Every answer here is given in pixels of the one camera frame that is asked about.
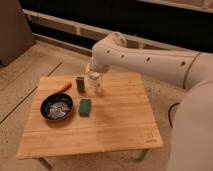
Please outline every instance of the green sponge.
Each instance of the green sponge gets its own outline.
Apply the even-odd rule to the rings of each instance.
[[[90,99],[81,99],[80,101],[80,107],[78,109],[78,112],[80,116],[89,116],[91,109],[91,100]]]

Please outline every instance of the floor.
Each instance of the floor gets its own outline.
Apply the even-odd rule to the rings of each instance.
[[[0,67],[0,170],[43,171],[36,160],[17,160],[16,151],[30,105],[41,76],[81,74],[89,57],[37,42],[30,50],[7,67]],[[110,72],[126,72],[112,68]],[[141,163],[134,162],[140,151],[99,153],[48,158],[54,171],[165,171],[169,155],[169,126],[167,111],[179,102],[184,91],[166,83],[142,76],[160,133],[163,148],[149,151]]]
[[[205,0],[187,0],[187,1],[186,0],[163,0],[163,1],[202,7]]]

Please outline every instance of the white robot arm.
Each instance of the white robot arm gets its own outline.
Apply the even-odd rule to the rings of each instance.
[[[94,45],[90,69],[105,73],[118,65],[182,88],[193,87],[176,113],[167,171],[212,171],[213,54],[125,46],[122,34],[111,33]]]
[[[190,89],[212,76],[213,55],[194,51],[142,50],[126,48],[125,37],[114,32],[92,49],[91,69],[107,72],[111,65],[126,67]]]

